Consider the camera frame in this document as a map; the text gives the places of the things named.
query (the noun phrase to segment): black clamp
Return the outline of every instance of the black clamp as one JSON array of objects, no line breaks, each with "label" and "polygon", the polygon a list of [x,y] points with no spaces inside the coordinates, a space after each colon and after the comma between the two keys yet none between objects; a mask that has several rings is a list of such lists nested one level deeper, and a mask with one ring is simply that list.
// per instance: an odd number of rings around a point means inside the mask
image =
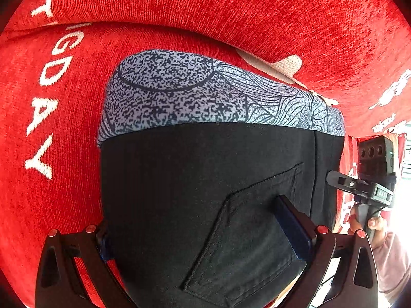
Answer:
[{"label": "black clamp", "polygon": [[[334,234],[315,226],[283,195],[274,200],[274,215],[295,254],[307,266],[281,308],[308,308],[332,258],[340,257],[322,308],[378,307],[377,271],[368,238],[358,230],[353,236]],[[90,225],[76,234],[50,231],[41,256],[36,281],[36,308],[96,308],[85,290],[74,258],[81,257],[94,287],[107,308],[136,308],[112,275],[106,225]]]},{"label": "black clamp", "polygon": [[[395,179],[395,175],[387,176],[388,181]],[[330,171],[327,174],[327,183],[339,190],[354,195],[354,201],[357,203],[356,209],[357,221],[365,230],[368,238],[372,241],[374,230],[371,230],[367,222],[373,216],[379,216],[381,210],[389,207],[392,208],[394,193],[381,184],[363,179],[353,178],[337,171]]]},{"label": "black clamp", "polygon": [[320,307],[378,307],[377,270],[364,231],[358,230],[350,236],[335,234],[326,226],[316,227],[283,195],[276,198],[274,212],[297,257],[307,262],[280,308],[308,308],[331,259],[337,257],[341,258],[337,272]]},{"label": "black clamp", "polygon": [[62,235],[56,229],[51,230],[38,269],[36,308],[97,308],[84,288],[75,257],[83,259],[87,273],[107,308],[136,308],[103,260],[110,259],[105,242],[103,223],[99,227],[89,225],[75,234]]}]

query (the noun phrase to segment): pocket stitching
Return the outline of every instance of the pocket stitching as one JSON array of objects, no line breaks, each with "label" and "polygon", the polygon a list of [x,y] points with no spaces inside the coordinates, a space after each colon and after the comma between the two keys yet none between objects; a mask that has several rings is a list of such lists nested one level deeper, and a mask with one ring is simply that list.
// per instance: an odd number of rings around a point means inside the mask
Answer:
[{"label": "pocket stitching", "polygon": [[[232,199],[233,196],[238,195],[239,193],[241,193],[241,192],[243,192],[243,191],[245,191],[245,190],[247,190],[247,189],[254,188],[254,187],[256,187],[256,186],[258,186],[258,185],[260,185],[260,184],[266,183],[266,181],[268,181],[268,180],[275,179],[276,176],[278,177],[278,176],[280,176],[280,175],[289,174],[291,170],[294,171],[294,173],[291,175],[291,177],[285,177],[285,178],[283,178],[283,179],[281,179],[281,180],[279,180],[279,181],[276,181],[275,183],[273,183],[273,184],[271,185],[271,187],[274,187],[274,186],[276,186],[276,185],[278,185],[278,184],[281,184],[281,183],[283,183],[284,181],[292,180],[293,183],[292,183],[291,191],[290,191],[290,199],[291,199],[291,201],[295,202],[295,191],[296,191],[296,188],[297,188],[298,178],[299,178],[299,176],[300,176],[300,174],[301,174],[301,172],[302,172],[302,166],[303,166],[303,163],[298,163],[298,164],[295,165],[293,168],[291,168],[291,169],[289,169],[289,170],[287,170],[287,171],[284,171],[284,172],[279,173],[279,174],[277,174],[277,175],[274,175],[274,176],[272,176],[272,177],[266,178],[266,179],[264,179],[264,180],[261,181],[261,182],[252,184],[252,185],[250,185],[250,186],[248,186],[248,187],[246,187],[246,188],[243,188],[243,189],[241,189],[241,190],[239,190],[239,191],[236,191],[235,193],[232,193],[231,196],[223,203],[223,205],[221,206],[221,209],[222,209],[222,210],[225,209],[225,207],[226,207],[225,204],[228,204],[230,201],[232,201],[232,200],[233,200],[233,199]],[[232,216],[233,214],[235,214],[236,211],[237,211],[240,207],[242,207],[244,204],[246,204],[248,201],[250,201],[250,199],[247,199],[247,200],[242,201],[239,205],[237,205],[237,206],[235,207],[235,209],[234,209],[233,211],[231,211],[230,213],[228,213],[228,216]],[[206,268],[206,267],[204,267],[204,269],[201,271],[198,280],[194,280],[194,281],[193,281],[192,279],[193,279],[193,277],[196,275],[198,268],[201,266],[201,264],[204,262],[204,260],[207,260],[207,259],[208,259],[208,263],[210,263],[210,262],[212,261],[213,256],[214,256],[215,253],[218,251],[217,248],[219,247],[219,244],[220,244],[220,242],[221,242],[221,235],[219,235],[219,236],[216,237],[216,233],[220,230],[221,224],[223,223],[223,217],[221,216],[222,214],[223,214],[223,213],[217,215],[217,219],[218,219],[218,220],[217,220],[217,223],[216,223],[216,225],[215,225],[215,227],[214,227],[214,229],[213,229],[213,232],[211,233],[211,235],[210,235],[209,238],[207,239],[207,245],[206,245],[206,247],[204,248],[203,252],[201,253],[200,259],[198,260],[198,262],[196,262],[196,265],[194,266],[194,268],[193,268],[193,270],[192,270],[189,278],[185,281],[185,284],[184,284],[184,286],[183,286],[184,290],[187,291],[188,293],[191,293],[192,295],[195,295],[195,296],[197,296],[197,297],[200,297],[200,298],[202,298],[202,299],[204,299],[204,300],[206,300],[206,301],[208,301],[208,302],[210,302],[210,301],[209,301],[210,299],[209,299],[208,297],[206,297],[206,296],[204,296],[204,295],[202,295],[202,294],[200,294],[200,293],[193,292],[193,291],[190,290],[188,287],[190,286],[190,284],[196,284],[196,285],[198,285],[199,287],[208,289],[208,287],[207,287],[206,284],[205,284],[205,285],[202,285],[202,284],[199,283],[199,282],[201,282],[202,280],[204,280],[204,274],[205,274],[205,272],[207,271],[207,268]],[[233,307],[234,305],[237,305],[238,303],[240,303],[240,302],[242,302],[243,300],[245,300],[246,298],[248,298],[250,295],[252,295],[252,294],[255,293],[256,291],[260,290],[260,289],[261,289],[262,287],[264,287],[266,284],[269,284],[271,281],[273,281],[277,276],[279,276],[279,275],[291,264],[291,262],[292,262],[293,260],[295,260],[295,256],[291,256],[291,258],[288,259],[287,262],[285,262],[285,263],[281,266],[280,269],[277,269],[274,273],[272,273],[272,274],[270,274],[269,276],[265,277],[265,278],[262,279],[258,284],[254,285],[252,288],[249,288],[248,290],[246,290],[245,292],[241,293],[241,294],[238,295],[237,297],[229,298],[229,296],[228,296],[227,293],[220,293],[219,295],[221,295],[222,297],[224,297],[224,298],[226,299],[226,301],[227,301],[227,303],[228,303],[228,305],[229,305],[230,307]],[[240,298],[241,296],[244,296],[244,295],[245,295],[245,297],[244,297],[243,299],[241,299],[240,301],[234,303],[234,305],[232,305],[232,304],[229,303],[229,301],[236,300],[236,299],[238,299],[238,298]],[[213,304],[216,304],[216,305],[222,306],[222,307],[227,306],[226,304],[217,304],[217,303],[215,303],[215,302],[213,302]]]},{"label": "pocket stitching", "polygon": [[[231,197],[233,197],[233,196],[235,196],[235,195],[238,195],[239,193],[241,193],[241,192],[243,192],[243,191],[245,191],[245,190],[247,190],[247,189],[254,188],[254,187],[256,187],[256,186],[258,186],[258,185],[260,185],[260,184],[263,184],[263,183],[265,183],[266,181],[268,181],[268,180],[270,180],[270,179],[274,179],[276,176],[283,175],[283,174],[285,174],[285,173],[288,174],[289,171],[290,171],[290,170],[293,170],[293,169],[294,169],[294,175],[292,175],[291,177],[285,177],[285,178],[283,178],[282,180],[275,182],[275,184],[272,184],[271,187],[274,187],[274,186],[276,186],[276,185],[278,185],[278,184],[281,184],[281,183],[283,183],[283,182],[285,182],[285,181],[292,180],[292,181],[293,181],[293,185],[292,185],[292,187],[291,187],[291,195],[292,195],[292,200],[294,201],[294,199],[295,199],[295,198],[294,198],[294,193],[295,193],[295,188],[294,188],[294,187],[295,187],[296,177],[301,173],[301,163],[300,163],[300,164],[297,164],[296,166],[294,166],[293,168],[291,168],[291,169],[289,169],[289,170],[287,170],[287,171],[285,171],[285,172],[282,172],[282,173],[280,173],[280,174],[278,174],[278,175],[274,175],[274,176],[272,176],[272,177],[266,178],[266,179],[264,179],[264,180],[261,181],[261,182],[252,184],[252,185],[250,185],[250,186],[248,186],[248,187],[246,187],[246,188],[244,188],[244,189],[241,189],[241,190],[233,193],[233,194],[223,203],[223,205],[221,206],[221,208],[224,209],[225,204],[228,203],[228,202],[231,200]],[[235,212],[236,212],[240,207],[242,207],[244,204],[246,204],[248,201],[249,201],[249,199],[242,201],[239,205],[237,205],[237,207],[236,207],[233,211],[231,211],[231,212],[229,213],[229,215],[235,214]],[[212,234],[211,234],[211,236],[210,236],[209,241],[211,241],[211,240],[213,239],[213,237],[215,237],[215,233],[219,230],[219,228],[220,228],[220,226],[221,226],[221,223],[222,223],[221,215],[222,215],[222,214],[219,214],[219,215],[217,216],[218,220],[217,220],[217,223],[216,223],[216,226],[215,226],[215,230],[213,230],[213,232],[212,232]],[[213,250],[212,250],[212,251],[209,251],[209,250],[208,250],[209,247],[211,246],[211,243],[210,243],[210,244],[206,247],[206,249],[204,250],[202,257],[208,257],[209,263],[211,262],[213,256],[214,256],[215,253],[217,252],[217,248],[218,248],[220,242],[221,242],[221,236],[218,236],[217,239],[216,239],[216,242],[214,243]],[[205,271],[206,271],[206,268],[205,268],[204,270],[202,270],[202,272],[200,273],[199,280],[202,280],[202,279],[204,278],[204,272],[205,272]],[[201,285],[198,281],[195,281],[195,283],[197,283],[199,286],[202,286],[202,287],[203,287],[203,285]]]}]

